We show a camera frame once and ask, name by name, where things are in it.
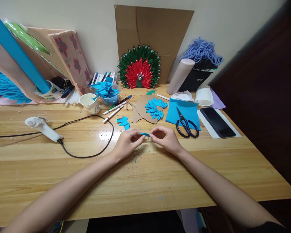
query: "white wall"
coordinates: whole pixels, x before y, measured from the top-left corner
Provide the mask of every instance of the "white wall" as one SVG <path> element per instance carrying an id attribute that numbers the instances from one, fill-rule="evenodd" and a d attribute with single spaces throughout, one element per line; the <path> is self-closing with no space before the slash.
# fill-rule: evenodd
<path id="1" fill-rule="evenodd" d="M 94 73 L 118 71 L 115 4 L 194 10 L 172 73 L 188 45 L 198 37 L 215 43 L 216 53 L 224 58 L 219 71 L 284 2 L 285 0 L 0 0 L 0 18 L 16 20 L 26 26 L 76 30 L 89 69 Z M 215 74 L 212 74 L 207 81 L 214 77 Z"/>

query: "black power cord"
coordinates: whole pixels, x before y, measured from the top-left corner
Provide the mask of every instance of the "black power cord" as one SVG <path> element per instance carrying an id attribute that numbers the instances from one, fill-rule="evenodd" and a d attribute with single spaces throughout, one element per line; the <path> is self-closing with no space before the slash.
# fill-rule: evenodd
<path id="1" fill-rule="evenodd" d="M 89 118 L 89 117 L 92 117 L 92 116 L 93 116 L 93 117 L 96 117 L 96 116 L 97 116 L 97 117 L 100 117 L 101 119 L 105 119 L 105 118 L 103 118 L 102 116 L 99 116 L 99 115 L 90 115 L 90 116 L 86 116 L 86 117 L 80 118 L 80 119 L 78 119 L 78 120 L 69 121 L 69 122 L 67 122 L 67 123 L 65 123 L 65 124 L 63 124 L 63 125 L 61 125 L 61 126 L 59 126 L 59 127 L 57 127 L 57 128 L 54 128 L 53 130 L 60 129 L 60 128 L 62 128 L 62 127 L 65 127 L 65 126 L 67 126 L 67 125 L 70 125 L 70 124 L 72 124 L 72 123 L 75 123 L 75 122 L 78 122 L 78 121 L 84 120 L 84 119 Z M 100 151 L 99 153 L 97 153 L 97 154 L 95 154 L 95 155 L 90 155 L 90 156 L 85 156 L 85 157 L 75 156 L 75 155 L 70 154 L 70 153 L 66 150 L 66 148 L 65 148 L 65 146 L 64 146 L 64 143 L 62 142 L 61 139 L 58 140 L 58 143 L 62 146 L 62 148 L 64 149 L 64 151 L 65 151 L 68 155 L 70 155 L 71 157 L 78 158 L 78 159 L 87 159 L 87 158 L 95 157 L 95 156 L 97 156 L 97 155 L 100 155 L 102 152 L 104 152 L 104 150 L 108 147 L 108 145 L 109 145 L 110 142 L 111 142 L 111 139 L 112 139 L 112 137 L 113 137 L 113 133 L 114 133 L 114 126 L 113 126 L 113 124 L 112 124 L 111 122 L 109 122 L 109 123 L 112 125 L 112 134 L 111 134 L 111 137 L 110 137 L 110 139 L 109 139 L 107 145 L 102 149 L 102 151 Z M 7 136 L 0 136 L 0 138 L 20 137 L 20 136 L 27 136 L 27 135 L 33 135 L 33 134 L 41 134 L 41 132 L 27 133 L 27 134 L 17 134 L 17 135 L 7 135 Z"/>

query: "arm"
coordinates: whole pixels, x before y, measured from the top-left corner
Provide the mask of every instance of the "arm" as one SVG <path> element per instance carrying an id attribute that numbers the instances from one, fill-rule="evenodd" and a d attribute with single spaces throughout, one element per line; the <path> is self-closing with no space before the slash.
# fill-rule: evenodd
<path id="1" fill-rule="evenodd" d="M 106 171 L 130 155 L 145 136 L 136 129 L 122 132 L 114 149 L 95 163 L 66 178 L 24 209 L 3 231 L 45 232 L 58 221 Z"/>
<path id="2" fill-rule="evenodd" d="M 238 223 L 245 227 L 257 227 L 267 221 L 280 224 L 247 193 L 187 152 L 171 128 L 157 126 L 152 129 L 150 136 L 155 143 L 180 159 L 214 201 Z"/>

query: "black scissors handle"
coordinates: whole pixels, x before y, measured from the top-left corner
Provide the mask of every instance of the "black scissors handle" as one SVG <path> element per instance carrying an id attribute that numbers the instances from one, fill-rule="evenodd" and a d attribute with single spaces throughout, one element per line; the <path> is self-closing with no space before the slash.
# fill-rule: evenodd
<path id="1" fill-rule="evenodd" d="M 183 133 L 180 131 L 180 129 L 179 129 L 179 122 L 181 122 L 182 126 L 184 127 L 184 129 L 185 129 L 185 131 L 187 132 L 188 135 L 185 135 L 185 134 L 183 134 Z M 189 123 L 191 123 L 192 126 L 195 128 L 195 130 L 196 130 L 196 135 L 192 134 L 191 129 L 190 129 L 190 126 L 189 126 Z M 190 136 L 191 136 L 192 138 L 197 138 L 197 137 L 199 136 L 199 130 L 198 130 L 198 128 L 196 127 L 196 125 L 195 125 L 192 121 L 189 120 L 189 123 L 188 123 L 188 121 L 187 121 L 186 119 L 180 119 L 180 120 L 177 120 L 176 127 L 177 127 L 177 131 L 178 131 L 178 133 L 179 133 L 182 137 L 184 137 L 184 138 L 189 138 Z"/>

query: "peacock craft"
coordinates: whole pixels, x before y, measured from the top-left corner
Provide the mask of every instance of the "peacock craft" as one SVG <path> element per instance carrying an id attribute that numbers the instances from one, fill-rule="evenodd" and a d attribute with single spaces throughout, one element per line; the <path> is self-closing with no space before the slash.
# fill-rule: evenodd
<path id="1" fill-rule="evenodd" d="M 118 73 L 125 88 L 155 88 L 160 78 L 161 60 L 150 46 L 133 47 L 121 59 L 117 67 L 120 68 Z"/>

